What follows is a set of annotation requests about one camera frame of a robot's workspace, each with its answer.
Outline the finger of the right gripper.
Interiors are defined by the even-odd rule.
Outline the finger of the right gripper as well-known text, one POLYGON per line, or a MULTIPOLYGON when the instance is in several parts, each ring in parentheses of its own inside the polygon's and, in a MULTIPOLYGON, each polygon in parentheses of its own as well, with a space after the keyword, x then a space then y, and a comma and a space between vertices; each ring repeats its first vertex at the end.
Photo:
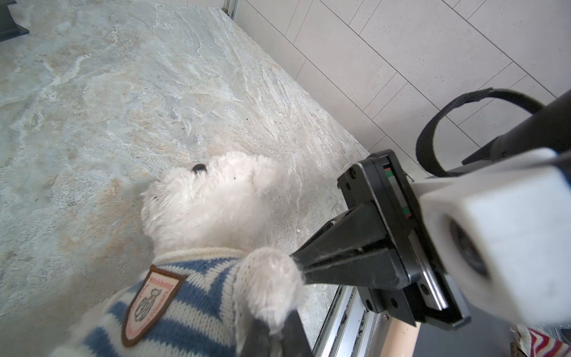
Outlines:
POLYGON ((328 221, 291 256, 308 284, 390 290, 410 285, 374 202, 361 203, 328 221))

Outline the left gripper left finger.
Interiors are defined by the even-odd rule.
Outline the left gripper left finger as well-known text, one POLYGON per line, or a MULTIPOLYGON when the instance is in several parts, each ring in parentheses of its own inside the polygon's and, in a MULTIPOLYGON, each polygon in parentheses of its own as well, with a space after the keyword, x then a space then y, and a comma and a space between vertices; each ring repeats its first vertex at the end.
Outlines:
POLYGON ((271 334, 269 326, 258 319, 251 322, 248 335, 240 357, 276 357, 281 356, 279 334, 271 334))

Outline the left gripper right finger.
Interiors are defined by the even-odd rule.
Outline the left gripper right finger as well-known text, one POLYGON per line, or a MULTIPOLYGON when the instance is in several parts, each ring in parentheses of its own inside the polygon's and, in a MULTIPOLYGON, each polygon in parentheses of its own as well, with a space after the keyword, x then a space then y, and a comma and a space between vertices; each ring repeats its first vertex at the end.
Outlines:
POLYGON ((297 310, 293 311, 285 322, 281 348, 283 357, 314 356, 297 310))

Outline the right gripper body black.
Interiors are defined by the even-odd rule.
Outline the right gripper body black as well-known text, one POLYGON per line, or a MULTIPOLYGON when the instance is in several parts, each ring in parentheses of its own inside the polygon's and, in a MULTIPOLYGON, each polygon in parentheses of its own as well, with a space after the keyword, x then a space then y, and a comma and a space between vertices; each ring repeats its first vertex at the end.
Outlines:
POLYGON ((375 203, 410 276, 403 289, 358 286, 367 290, 366 306, 410 325, 457 330, 469 324, 468 307, 430 244, 419 203, 394 151, 382 150, 352 165, 338 178, 338 187, 349 209, 375 203))

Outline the white teddy bear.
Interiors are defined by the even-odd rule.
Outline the white teddy bear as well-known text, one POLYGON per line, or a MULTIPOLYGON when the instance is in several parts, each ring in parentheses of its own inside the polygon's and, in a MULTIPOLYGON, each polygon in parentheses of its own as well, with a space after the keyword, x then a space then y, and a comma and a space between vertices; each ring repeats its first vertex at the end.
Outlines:
POLYGON ((158 258, 191 249, 245 254, 237 275, 239 309, 279 333, 303 300, 303 276, 285 252, 267 245, 267 227, 287 189, 284 166, 230 152, 189 170, 166 170, 142 194, 141 220, 158 258))

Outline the blue white striped sweater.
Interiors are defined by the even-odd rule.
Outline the blue white striped sweater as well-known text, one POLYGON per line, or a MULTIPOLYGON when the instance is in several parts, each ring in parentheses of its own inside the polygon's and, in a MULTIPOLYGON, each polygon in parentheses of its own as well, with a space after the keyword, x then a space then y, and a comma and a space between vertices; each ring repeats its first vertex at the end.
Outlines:
POLYGON ((93 327, 53 356, 237 356, 234 284, 245 255, 230 248, 156 258, 93 327))

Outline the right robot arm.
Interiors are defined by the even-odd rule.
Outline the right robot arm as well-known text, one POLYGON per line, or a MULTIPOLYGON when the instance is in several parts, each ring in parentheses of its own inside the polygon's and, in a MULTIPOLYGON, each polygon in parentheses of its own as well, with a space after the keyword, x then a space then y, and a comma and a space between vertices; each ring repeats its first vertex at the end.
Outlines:
POLYGON ((373 312, 455 330, 470 306, 513 324, 570 325, 570 95, 544 105, 508 89, 460 95, 425 126, 410 182, 392 150, 339 178, 347 211, 294 258, 309 284, 355 286, 373 312), (446 170, 434 137, 465 104, 494 98, 528 119, 446 170))

